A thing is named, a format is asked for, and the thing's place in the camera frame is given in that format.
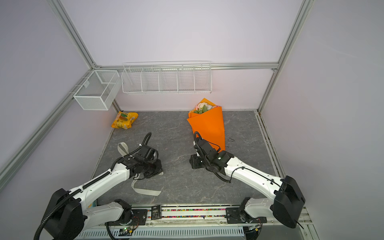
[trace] wire rack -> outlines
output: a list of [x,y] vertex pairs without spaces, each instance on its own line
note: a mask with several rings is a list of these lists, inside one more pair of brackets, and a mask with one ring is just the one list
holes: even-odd
[[94,70],[73,97],[84,110],[108,110],[121,88],[115,70]]
[[157,63],[161,64],[124,63],[122,91],[127,94],[212,92],[210,62]]

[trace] yellow snack bag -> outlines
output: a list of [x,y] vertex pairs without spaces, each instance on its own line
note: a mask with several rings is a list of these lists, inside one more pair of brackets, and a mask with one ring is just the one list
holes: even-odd
[[137,113],[119,112],[111,127],[128,129],[132,127],[132,123],[137,119]]

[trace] mesh basket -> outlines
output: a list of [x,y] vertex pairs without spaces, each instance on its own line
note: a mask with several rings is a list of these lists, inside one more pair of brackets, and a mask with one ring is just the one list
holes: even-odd
[[73,97],[84,110],[108,110],[121,88],[115,70],[94,70]]
[[121,81],[127,94],[212,92],[210,63],[124,66]]

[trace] white wall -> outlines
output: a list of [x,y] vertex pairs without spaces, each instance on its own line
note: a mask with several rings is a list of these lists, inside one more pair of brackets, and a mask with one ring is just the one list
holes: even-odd
[[45,0],[0,7],[0,167],[88,70]]
[[317,0],[262,112],[322,240],[383,239],[384,1]]
[[[0,239],[32,239],[52,194],[89,181],[116,112],[76,101],[0,193]],[[41,240],[52,237],[43,230]]]
[[302,0],[62,0],[97,64],[276,62]]
[[203,98],[223,109],[257,109],[272,77],[271,69],[213,70],[212,93],[144,94],[116,97],[125,111],[192,110]]

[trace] marble pattern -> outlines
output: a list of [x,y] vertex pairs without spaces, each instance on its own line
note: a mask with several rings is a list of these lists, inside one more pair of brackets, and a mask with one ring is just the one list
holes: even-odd
[[[188,112],[138,112],[130,129],[115,129],[96,170],[101,174],[120,156],[119,142],[135,149],[147,132],[152,132],[148,145],[159,151],[164,175],[140,180],[136,188],[161,190],[159,196],[134,192],[132,179],[119,183],[98,199],[107,204],[123,199],[130,204],[240,204],[244,197],[264,198],[257,190],[233,179],[226,183],[205,169],[192,169],[189,164],[193,149],[192,129],[186,120]],[[274,174],[253,111],[224,111],[226,150],[245,163]]]

